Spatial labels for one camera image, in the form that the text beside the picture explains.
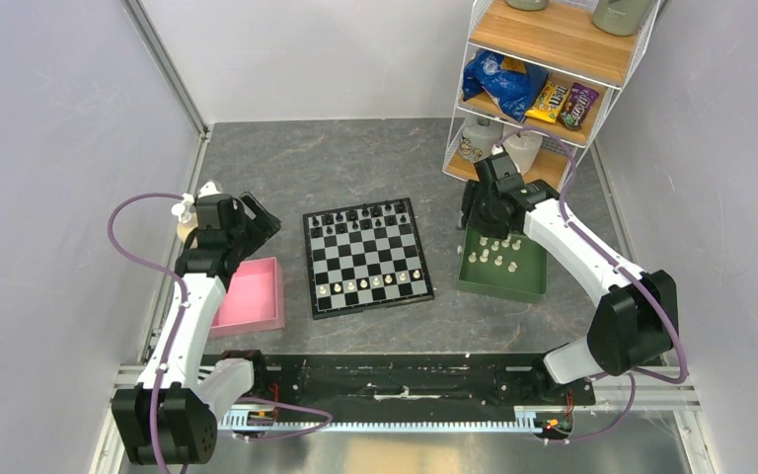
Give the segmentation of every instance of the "black and white checkered board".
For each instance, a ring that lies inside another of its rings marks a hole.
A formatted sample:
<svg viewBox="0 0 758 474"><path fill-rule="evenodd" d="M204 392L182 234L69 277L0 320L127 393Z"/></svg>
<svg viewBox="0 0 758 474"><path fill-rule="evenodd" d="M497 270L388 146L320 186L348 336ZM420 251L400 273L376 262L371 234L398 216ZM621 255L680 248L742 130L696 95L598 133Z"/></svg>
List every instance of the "black and white checkered board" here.
<svg viewBox="0 0 758 474"><path fill-rule="evenodd" d="M434 298L408 198L304 214L314 319Z"/></svg>

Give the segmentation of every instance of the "cable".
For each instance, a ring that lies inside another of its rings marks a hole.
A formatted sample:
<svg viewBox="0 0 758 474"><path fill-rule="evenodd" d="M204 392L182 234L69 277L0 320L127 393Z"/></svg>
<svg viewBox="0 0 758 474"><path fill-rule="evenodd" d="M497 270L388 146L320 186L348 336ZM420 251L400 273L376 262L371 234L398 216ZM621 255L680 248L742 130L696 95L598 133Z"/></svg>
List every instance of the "cable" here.
<svg viewBox="0 0 758 474"><path fill-rule="evenodd" d="M261 404L265 404L265 405L271 405L271 406L273 406L275 408L282 408L284 410L293 410L295 412L310 413L312 415L320 415L320 416L326 418L326 420L320 422L318 425L316 425L314 427L307 428L306 430L301 430L299 432L292 432L292 433L287 433L287 434L280 434L280 435L271 436L271 437L249 437L249 436L246 436L245 437L246 441L251 441L251 442L277 441L277 440L280 440L280 439L286 439L288 437L296 437L296 436L308 435L309 433L316 432L316 431L320 430L321 428L323 428L323 427L325 427L325 426L327 426L327 425L329 425L330 423L333 422L333 414L331 414L330 412L325 412L324 410L318 410L317 408L301 407L301 406L298 406L298 405L291 405L291 404L283 403L283 402L272 402L271 400L266 400L265 398L257 398L257 397L242 397L242 398L238 399L236 403L244 403L244 402L248 402L248 403L261 403Z"/></svg>
<svg viewBox="0 0 758 474"><path fill-rule="evenodd" d="M605 261L608 262L609 265L611 265L612 268L615 269L615 271L620 272L620 274L623 275L635 287L635 289L637 289L638 292L646 299L646 301L649 303L649 306L651 306L652 310L654 310L655 313L658 315L658 319L661 320L661 324L663 324L664 329L666 329L667 334L669 335L669 339L670 341L672 341L673 348L675 348L675 351L678 354L679 374L677 377L667 377L666 375L655 373L651 370L647 370L645 368L640 368L640 367L635 367L633 368L633 370L638 373L648 375L650 377L656 378L658 380L661 380L667 383L673 383L676 385L684 383L684 381L687 379L687 376L689 375L689 372L687 369L687 355L684 352L684 347L681 344L680 338L678 337L678 332L673 327L672 322L669 320L669 316L667 316L666 311L664 311L664 308L661 307L660 303L658 303L655 297L652 296L652 293L650 293L649 290L646 289L644 284L641 283L641 281L637 277L632 275L631 272L629 272L627 269L621 266L620 262L618 262L617 259L611 256L608 252L606 252L602 248L602 246L600 246L600 244L594 241L594 239L592 239L587 234L587 232L585 232L585 230L583 230L575 222L571 222L568 218L568 213L566 209L566 204L568 201L568 191L570 190L570 186L574 181L573 178L576 176L576 166L577 166L576 157L573 155L573 152L571 151L570 147L565 145L565 143L559 137L554 136L551 133L548 133L542 128L537 128L535 126L524 125L524 124L522 124L521 128L516 128L512 130L510 133L508 133L507 135L505 135L504 137L502 137L501 140L499 140L495 144L495 146L501 146L504 140L518 133L519 131L523 131L523 130L534 131L536 133L542 134L543 136L547 136L551 138L566 153L566 156L568 157L568 162L570 163L570 172L565 178L562 190L560 191L560 199L559 199L560 214L563 216L563 220L565 221L566 226L570 228L571 230L573 230L583 241L585 241L586 244L588 244L603 259L605 259Z"/></svg>
<svg viewBox="0 0 758 474"><path fill-rule="evenodd" d="M568 201L568 191L570 190L570 186L574 181L574 177L576 176L576 167L578 165L576 161L576 157L573 154L573 151L571 151L570 147L565 145L565 143L557 136L552 135L551 133L548 133L546 130L543 130L542 128L537 128L535 126L531 125L525 125L522 124L521 128L516 128L509 132L507 135L503 136L501 140L499 140L495 146L501 146L501 144L509 138L510 136L518 133L519 131L533 131L536 133L539 133L543 136L547 136L548 138L551 138L556 142L560 148L565 152L566 156L568 157L568 162L570 163L570 172L565 177L565 180L563 182L562 190L560 191L560 199L559 199L559 208L560 208L560 214L563 217L563 220L565 221L566 227L573 230L585 243L587 243L592 249L594 249L603 259L606 260L606 262L609 263L609 265L612 266L615 271L620 272L621 275L623 275L634 287L638 290L638 292L646 299L646 301L649 303L649 306L652 307L652 310L655 311L655 313L658 315L658 318L661 320L661 324L663 324L664 329L666 329L667 333L669 334L669 339L672 341L672 345L675 348L676 353L678 354L678 365L679 365L679 373L677 377L667 377L666 375L662 375L660 373L653 372L651 370L647 370L640 367L633 368L634 371L638 373L642 373L644 375L648 375L650 377L656 378L658 380L673 383L673 384L681 384L689 375L688 368L687 368L687 355L684 352L684 347L681 344L681 340L678 337L678 332L675 330L675 328L672 325L672 322L669 320L669 316L667 316L666 311L664 311L664 308L661 307L660 303L655 299L654 296L652 296L652 293L649 292L648 289L641 283L639 279L637 279L634 275L632 275L631 272L629 272L626 268L624 268L620 262L617 261L613 256L609 255L608 252L606 252L602 246L600 246L597 242L592 239L585 230L583 230L579 225L577 225L575 222L571 222L569 220L569 215L567 213L566 204ZM612 430L616 429L626 418L627 415L629 415L629 412L632 410L632 405L635 403L635 377L632 375L631 372L627 372L627 375L629 376L629 380L632 385L632 390L629 394L629 403L626 404L626 408L620 413L618 418L606 427L605 429L594 433L594 434L587 434L583 436L578 436L575 438L569 438L569 439L560 439L560 440L546 440L546 442L553 442L556 444L570 444L572 442L580 442L580 441L588 441L590 439L594 439L595 437L599 435L603 435L606 433L611 432Z"/></svg>
<svg viewBox="0 0 758 474"><path fill-rule="evenodd" d="M170 333L167 336L167 343L164 345L164 349L161 351L161 356L159 358L159 366L155 370L155 381L153 382L153 390L149 398L149 438L150 438L150 442L152 442L152 449L155 455L155 463L158 465L158 468L162 472L164 472L165 474L171 474L170 469L167 466L167 462L164 460L164 455L161 452L161 443L158 437L158 395L161 389L161 382L164 380L164 374L167 371L166 363L170 358L170 351L173 347L173 341L176 339L176 335L179 333L179 328L182 326L182 320L185 317L185 310L190 305L189 300L188 300L188 297L189 297L188 286L185 284L185 281L180 276L176 275L176 273L173 272L172 270L166 267L162 267L158 264L154 264L148 260L142 259L132 254L131 252L127 251L126 249L124 249L123 246L120 245L120 242L117 241L117 238L114 236L114 221L117 219L117 215L120 214L120 212L125 207L132 204L133 202L147 199L147 198L170 198L170 199L175 199L175 200L182 200L183 197L182 195L176 195L172 193L146 193L143 195L130 197L124 202L121 202L112 211L112 215L109 216L109 221L106 226L106 231L109 236L109 241L112 242L112 246L121 255L123 255L124 257L126 257L127 259L129 259L130 261L138 265L161 272L167 277L172 278L173 281L179 286L179 291L182 294L182 302L179 304L179 312L176 316L176 320L173 322L173 327L170 329ZM278 397L279 395L278 392L279 390L276 389L276 385L275 385L275 392L274 392L275 398ZM299 412L311 413L314 415L321 415L327 418L324 422L320 423L319 425L315 427L309 428L307 430L301 430L300 432L283 434L280 436L251 438L251 440L254 440L254 441L274 441L277 439L285 439L288 437L308 435L309 433L316 432L317 430L320 430L326 425L329 425L333 421L332 414L325 412L323 410L316 410L314 408L299 407L297 405L289 405L289 404L280 403L276 401L272 403L270 400L264 400L262 398L255 398L255 397L245 397L245 398L241 398L238 401L266 403L266 404L274 405L275 407L284 408L287 410L295 410ZM184 465L182 466L182 470L180 471L179 474L185 474L187 470L188 470L188 467Z"/></svg>
<svg viewBox="0 0 758 474"><path fill-rule="evenodd" d="M164 373L167 370L166 363L170 358L170 349L173 346L173 341L176 338L176 334L179 332L179 328L182 325L182 319L185 317L185 310L188 307L188 286L185 284L185 281L180 276L176 275L176 273L172 270L162 267L158 264L154 264L148 260L144 260L124 249L123 246L121 246L117 241L117 238L114 236L114 220L117 218L117 215L120 214L120 212L123 210L123 208L127 207L133 202L147 198L170 198L175 200L182 200L182 195L175 195L172 193L146 193L143 195L130 197L124 202L118 204L117 207L112 211L112 215L109 216L109 222L107 223L106 231L109 235L109 241L112 242L113 247L118 252L120 252L121 255L138 265L141 265L148 269L156 270L166 275L167 277L172 278L173 281L179 286L182 294L182 303L179 304L179 314L176 316L173 327L170 329L170 335L167 337L167 344L164 345L164 350L161 352L159 366L155 370L155 382L153 383L152 394L149 397L149 439L152 442L152 449L153 453L155 454L155 463L158 465L158 468L162 472L171 474L170 469L167 467L167 463L164 461L164 454L161 453L161 443L158 438L158 394L161 389L161 382L164 380ZM180 474L185 474L187 470L188 467L186 465L183 466Z"/></svg>

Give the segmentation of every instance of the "container on shelf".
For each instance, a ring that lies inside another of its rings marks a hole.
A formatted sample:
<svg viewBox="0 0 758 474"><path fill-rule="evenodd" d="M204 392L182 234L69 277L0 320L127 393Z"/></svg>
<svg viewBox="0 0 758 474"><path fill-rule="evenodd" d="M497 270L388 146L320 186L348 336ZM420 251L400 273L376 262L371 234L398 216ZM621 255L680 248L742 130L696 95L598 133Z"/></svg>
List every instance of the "container on shelf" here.
<svg viewBox="0 0 758 474"><path fill-rule="evenodd" d="M655 0L600 0L591 21L600 30L616 37L630 37L644 24Z"/></svg>
<svg viewBox="0 0 758 474"><path fill-rule="evenodd" d="M507 5L519 10L535 12L548 6L548 0L507 0Z"/></svg>
<svg viewBox="0 0 758 474"><path fill-rule="evenodd" d="M504 140L504 151L522 175L527 174L533 162L536 161L543 139L539 133L524 132L516 133Z"/></svg>
<svg viewBox="0 0 758 474"><path fill-rule="evenodd" d="M475 163L487 158L504 133L504 125L488 118L478 118L461 132L460 155L466 161Z"/></svg>

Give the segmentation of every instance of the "gray floor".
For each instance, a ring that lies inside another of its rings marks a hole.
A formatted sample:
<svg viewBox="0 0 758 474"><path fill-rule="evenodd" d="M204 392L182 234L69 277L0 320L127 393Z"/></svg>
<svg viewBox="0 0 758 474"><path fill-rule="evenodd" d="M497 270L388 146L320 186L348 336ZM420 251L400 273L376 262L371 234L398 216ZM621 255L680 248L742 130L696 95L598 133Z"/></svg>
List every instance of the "gray floor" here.
<svg viewBox="0 0 758 474"><path fill-rule="evenodd" d="M449 120L324 120L216 125L201 179L252 192L283 228L255 257L283 268L286 327L213 339L206 350L269 353L543 352L581 337L593 308L551 259L548 292L529 305L454 289L463 233L455 230L463 183L441 172ZM591 160L569 203L601 238L617 240ZM433 301L314 321L300 216L387 198L410 197L417 214Z"/></svg>
<svg viewBox="0 0 758 474"><path fill-rule="evenodd" d="M227 192L251 191L283 221L258 252L285 274L286 328L214 339L207 351L269 353L539 352L584 335L593 309L576 281L550 262L548 294L520 304L453 288L462 233L454 230L462 183L440 171L447 119L296 121L219 124L201 177ZM616 247L592 161L571 195L577 215ZM314 210L410 197L436 297L425 303L313 321L300 215ZM577 413L575 431L594 433L614 415ZM681 437L670 413L632 413L596 441L544 447L526 434L334 434L272 443L220 439L213 459L190 473L489 474L494 472L685 473ZM153 473L133 467L131 473Z"/></svg>

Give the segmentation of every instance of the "wooden shelf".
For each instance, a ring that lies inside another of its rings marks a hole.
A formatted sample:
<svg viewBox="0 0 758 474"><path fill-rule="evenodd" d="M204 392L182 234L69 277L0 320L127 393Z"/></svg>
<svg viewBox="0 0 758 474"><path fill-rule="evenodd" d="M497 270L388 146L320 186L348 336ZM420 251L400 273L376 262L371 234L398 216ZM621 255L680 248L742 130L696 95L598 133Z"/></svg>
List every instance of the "wooden shelf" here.
<svg viewBox="0 0 758 474"><path fill-rule="evenodd" d="M494 0L469 41L620 87L637 37L609 35L591 23L591 12L566 4L525 12Z"/></svg>
<svg viewBox="0 0 758 474"><path fill-rule="evenodd" d="M536 180L545 180L551 187L558 190L567 165L568 158L543 148L536 155L536 161L533 162L530 171L523 175L524 181L530 183ZM475 167L457 152L446 165L446 172L464 181L478 180Z"/></svg>
<svg viewBox="0 0 758 474"><path fill-rule="evenodd" d="M563 85L568 88L570 88L570 86L574 82L572 77L566 74L559 74L559 73L551 74L551 81L554 84ZM599 111L600 111L600 104L603 102L603 96L606 94L606 91L607 91L604 88L597 87L596 84L589 84L587 86L599 92L600 97L597 98L597 100L591 106L591 109L588 111L588 116L585 118L585 121L582 123L581 129L571 130L571 129L565 128L558 121L555 123L548 123L546 121L539 120L537 118L529 118L529 117L526 118L524 122L528 125L542 128L543 130L548 131L567 142L573 143L576 146L584 147L585 144L588 142L588 136L591 134L591 129L594 128L594 122L597 120L597 115L599 114ZM519 125L518 121L514 120L513 118L509 117L507 114L502 112L501 109L490 98L490 95L487 94L486 92L482 92L481 94L473 97L472 99L468 101L464 101L461 98L461 100L458 101L458 105L461 107L473 109L485 114L489 114L490 116L498 117L499 119L502 119L504 121L507 121L515 125Z"/></svg>

